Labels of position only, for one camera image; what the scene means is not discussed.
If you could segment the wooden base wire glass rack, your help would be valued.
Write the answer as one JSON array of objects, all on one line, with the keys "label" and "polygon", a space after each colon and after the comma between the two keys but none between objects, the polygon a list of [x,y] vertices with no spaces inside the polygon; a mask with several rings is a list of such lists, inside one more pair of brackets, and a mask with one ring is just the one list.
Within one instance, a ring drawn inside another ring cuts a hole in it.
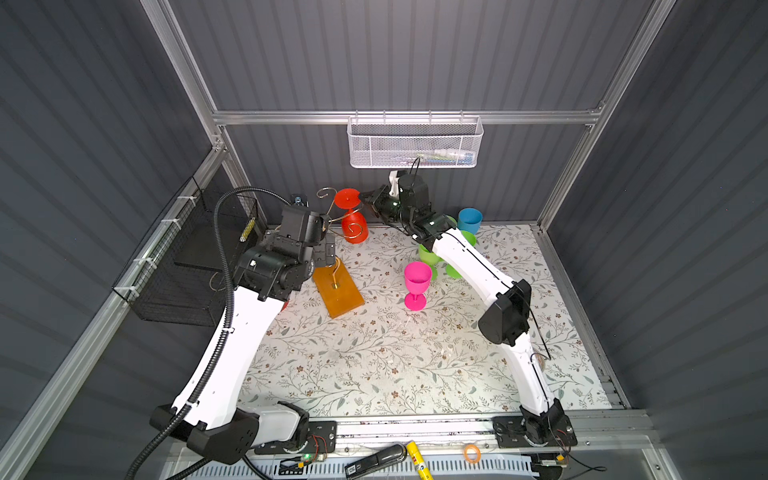
[{"label": "wooden base wire glass rack", "polygon": [[[333,196],[332,203],[327,211],[328,216],[331,215],[333,207],[337,207],[334,204],[334,197],[338,191],[340,190],[333,187],[324,187],[317,192],[317,197],[320,199],[330,195]],[[330,219],[325,227],[325,233],[332,232],[335,235],[335,240],[337,238],[346,240],[341,229],[342,215],[336,219]],[[337,253],[336,264],[332,267],[316,267],[312,279],[332,319],[340,317],[364,304],[362,294]]]}]

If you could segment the red wine glass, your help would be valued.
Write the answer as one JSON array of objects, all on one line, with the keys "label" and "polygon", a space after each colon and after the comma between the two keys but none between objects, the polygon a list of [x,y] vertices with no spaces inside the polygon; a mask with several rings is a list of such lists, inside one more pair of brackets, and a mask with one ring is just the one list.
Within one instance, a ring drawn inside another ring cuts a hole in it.
[{"label": "red wine glass", "polygon": [[341,229],[346,241],[350,244],[363,243],[369,231],[365,216],[361,213],[363,204],[360,192],[354,188],[342,189],[335,194],[334,204],[345,211],[341,217]]}]

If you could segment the pink wine glass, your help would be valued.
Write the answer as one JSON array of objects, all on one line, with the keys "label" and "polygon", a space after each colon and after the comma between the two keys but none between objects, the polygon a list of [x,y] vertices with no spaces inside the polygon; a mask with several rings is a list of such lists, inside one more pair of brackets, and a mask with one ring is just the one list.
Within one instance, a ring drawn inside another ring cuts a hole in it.
[{"label": "pink wine glass", "polygon": [[404,281],[408,291],[404,304],[411,311],[421,311],[427,305],[425,292],[431,285],[432,268],[423,262],[412,262],[405,267]]}]

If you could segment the blue wine glass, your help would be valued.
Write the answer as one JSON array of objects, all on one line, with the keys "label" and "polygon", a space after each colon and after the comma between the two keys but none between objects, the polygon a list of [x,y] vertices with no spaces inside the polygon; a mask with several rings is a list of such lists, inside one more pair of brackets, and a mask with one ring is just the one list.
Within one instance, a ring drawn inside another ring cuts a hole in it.
[{"label": "blue wine glass", "polygon": [[475,208],[464,208],[458,213],[458,228],[476,235],[483,221],[483,214]]}]

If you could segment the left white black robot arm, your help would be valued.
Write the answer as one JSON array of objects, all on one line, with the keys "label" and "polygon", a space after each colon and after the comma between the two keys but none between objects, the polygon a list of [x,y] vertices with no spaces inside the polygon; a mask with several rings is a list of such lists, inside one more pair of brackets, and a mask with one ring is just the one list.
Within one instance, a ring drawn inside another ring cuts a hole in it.
[{"label": "left white black robot arm", "polygon": [[245,251],[225,280],[226,307],[192,377],[150,424],[203,459],[232,465],[248,450],[282,443],[304,446],[309,415],[279,401],[252,411],[237,402],[246,373],[270,325],[317,265],[334,259],[326,241],[329,218],[304,206],[286,206],[278,229]]}]

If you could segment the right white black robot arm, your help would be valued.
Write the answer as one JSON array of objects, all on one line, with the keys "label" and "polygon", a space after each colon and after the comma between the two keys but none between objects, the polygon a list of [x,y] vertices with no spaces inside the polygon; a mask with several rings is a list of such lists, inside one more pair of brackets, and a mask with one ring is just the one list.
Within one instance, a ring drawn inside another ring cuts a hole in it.
[{"label": "right white black robot arm", "polygon": [[569,418],[547,385],[529,334],[531,285],[495,267],[456,221],[434,210],[427,184],[415,173],[393,171],[387,184],[361,193],[360,201],[384,224],[457,270],[472,287],[485,306],[478,328],[503,352],[516,383],[526,440],[533,446],[564,445]]}]

